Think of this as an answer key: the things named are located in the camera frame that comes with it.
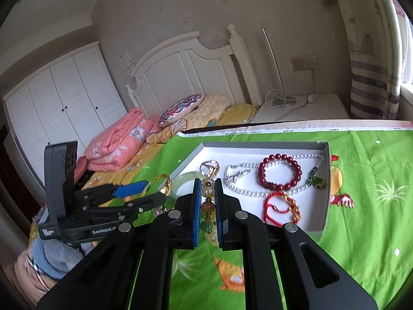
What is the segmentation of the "gloved left hand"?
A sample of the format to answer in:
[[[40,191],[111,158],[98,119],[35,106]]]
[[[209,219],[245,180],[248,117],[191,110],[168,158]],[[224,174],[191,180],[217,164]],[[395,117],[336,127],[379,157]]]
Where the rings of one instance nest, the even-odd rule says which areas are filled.
[[[50,278],[62,279],[83,258],[79,249],[57,239],[36,238],[31,246],[34,264]]]

